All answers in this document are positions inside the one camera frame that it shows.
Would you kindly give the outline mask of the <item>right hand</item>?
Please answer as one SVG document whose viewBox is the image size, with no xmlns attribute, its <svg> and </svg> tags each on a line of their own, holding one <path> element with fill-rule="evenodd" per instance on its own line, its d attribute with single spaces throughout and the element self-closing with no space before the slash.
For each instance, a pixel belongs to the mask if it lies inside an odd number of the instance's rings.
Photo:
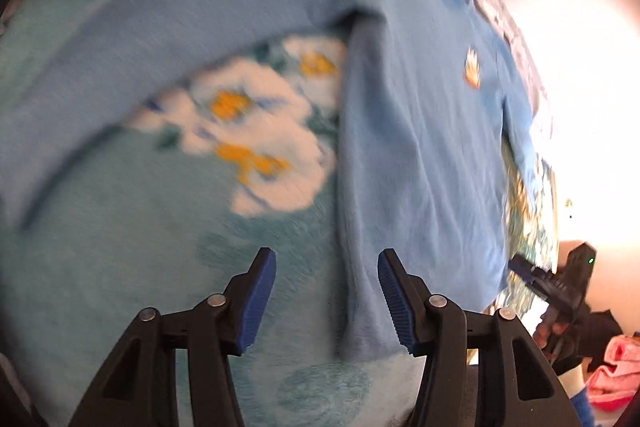
<svg viewBox="0 0 640 427">
<path fill-rule="evenodd" d="M 570 323 L 559 322 L 558 318 L 558 311 L 552 307 L 541 314 L 540 322 L 533 333 L 533 340 L 540 349 L 547 346 L 552 335 L 562 336 L 570 328 Z"/>
</svg>

